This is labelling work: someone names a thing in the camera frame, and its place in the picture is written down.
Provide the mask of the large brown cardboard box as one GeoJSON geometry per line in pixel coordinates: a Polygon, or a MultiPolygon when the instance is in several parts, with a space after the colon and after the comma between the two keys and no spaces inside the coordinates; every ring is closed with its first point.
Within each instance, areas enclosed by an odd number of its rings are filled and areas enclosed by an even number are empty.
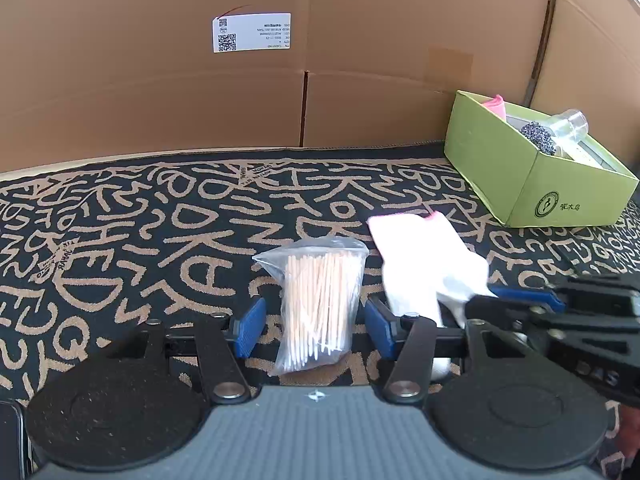
{"type": "Polygon", "coordinates": [[[439,140],[469,90],[582,110],[639,157],[637,0],[1,0],[1,167],[241,146],[439,140]],[[214,53],[289,13],[291,47],[214,53]]]}

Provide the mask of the clear plastic cup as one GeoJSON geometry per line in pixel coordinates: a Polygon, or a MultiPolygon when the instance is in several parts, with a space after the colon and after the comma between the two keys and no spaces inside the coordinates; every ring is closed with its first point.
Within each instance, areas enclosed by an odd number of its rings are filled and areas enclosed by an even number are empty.
{"type": "Polygon", "coordinates": [[[558,140],[580,143],[588,136],[589,124],[581,110],[564,110],[548,118],[547,127],[558,140]]]}

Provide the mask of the green open shoe box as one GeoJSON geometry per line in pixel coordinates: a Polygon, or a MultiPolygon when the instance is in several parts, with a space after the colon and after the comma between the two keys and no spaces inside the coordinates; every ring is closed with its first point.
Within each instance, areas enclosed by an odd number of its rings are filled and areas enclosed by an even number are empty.
{"type": "Polygon", "coordinates": [[[487,209],[505,226],[609,226],[638,185],[638,178],[593,138],[593,166],[541,153],[520,133],[547,115],[506,104],[506,119],[484,105],[487,96],[459,90],[454,98],[445,155],[487,209]]]}

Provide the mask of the black letter-pattern rug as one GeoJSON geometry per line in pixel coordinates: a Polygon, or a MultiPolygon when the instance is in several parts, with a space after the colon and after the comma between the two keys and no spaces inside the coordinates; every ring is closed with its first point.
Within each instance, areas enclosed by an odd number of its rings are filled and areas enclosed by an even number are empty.
{"type": "Polygon", "coordinates": [[[250,374],[281,338],[279,287],[253,257],[307,237],[368,242],[368,219],[440,212],[488,280],[541,288],[639,269],[639,211],[609,226],[509,228],[438,145],[119,159],[1,185],[1,393],[29,400],[130,327],[268,300],[250,374]]]}

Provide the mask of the white shipping label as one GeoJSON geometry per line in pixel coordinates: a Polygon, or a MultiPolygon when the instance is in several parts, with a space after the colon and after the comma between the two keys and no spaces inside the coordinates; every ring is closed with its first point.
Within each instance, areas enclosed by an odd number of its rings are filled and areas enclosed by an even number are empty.
{"type": "Polygon", "coordinates": [[[213,52],[288,50],[291,22],[289,13],[217,16],[212,23],[213,52]]]}

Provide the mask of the bag of cotton swabs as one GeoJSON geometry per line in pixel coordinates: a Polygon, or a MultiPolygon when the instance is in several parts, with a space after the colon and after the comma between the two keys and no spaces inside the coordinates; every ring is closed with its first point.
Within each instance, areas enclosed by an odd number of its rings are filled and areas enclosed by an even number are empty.
{"type": "Polygon", "coordinates": [[[361,240],[322,236],[253,257],[281,286],[273,376],[333,365],[349,352],[368,255],[361,240]]]}

